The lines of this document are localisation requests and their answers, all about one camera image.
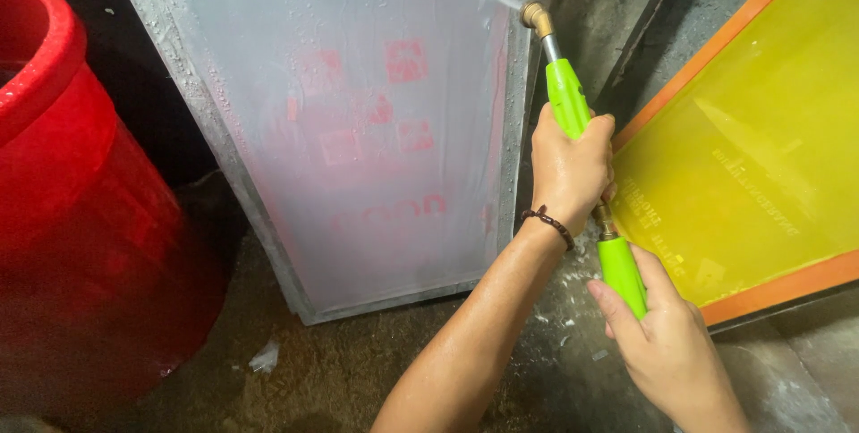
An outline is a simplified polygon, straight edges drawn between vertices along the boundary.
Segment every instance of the brown bead bracelet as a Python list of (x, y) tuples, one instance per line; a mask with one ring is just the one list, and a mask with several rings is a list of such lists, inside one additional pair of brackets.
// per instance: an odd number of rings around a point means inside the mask
[(527, 209), (522, 212), (522, 220), (530, 217), (540, 218), (543, 223), (548, 223), (552, 225), (555, 229), (557, 229), (558, 233), (561, 233), (561, 236), (564, 237), (564, 241), (567, 242), (567, 252), (573, 249), (573, 237), (570, 235), (570, 230), (567, 230), (560, 221), (555, 220), (554, 218), (545, 214), (545, 205), (542, 205), (537, 211), (532, 209)]

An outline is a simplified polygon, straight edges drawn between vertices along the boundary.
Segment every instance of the red bucket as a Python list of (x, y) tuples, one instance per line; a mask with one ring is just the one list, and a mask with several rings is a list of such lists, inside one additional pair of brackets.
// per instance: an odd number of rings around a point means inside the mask
[(225, 275), (84, 62), (65, 0), (0, 0), (0, 412), (102, 409), (204, 343)]

